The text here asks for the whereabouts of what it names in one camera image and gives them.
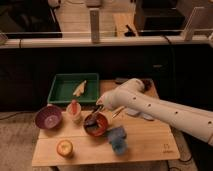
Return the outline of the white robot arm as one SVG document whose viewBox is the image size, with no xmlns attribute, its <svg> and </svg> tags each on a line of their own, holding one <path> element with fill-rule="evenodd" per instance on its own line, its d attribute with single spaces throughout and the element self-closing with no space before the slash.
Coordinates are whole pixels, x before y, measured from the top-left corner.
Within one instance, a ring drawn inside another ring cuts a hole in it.
<svg viewBox="0 0 213 171">
<path fill-rule="evenodd" d="M 213 112 L 150 97 L 143 93 L 144 83 L 129 79 L 97 100 L 108 110 L 120 106 L 136 110 L 163 121 L 213 146 Z"/>
</svg>

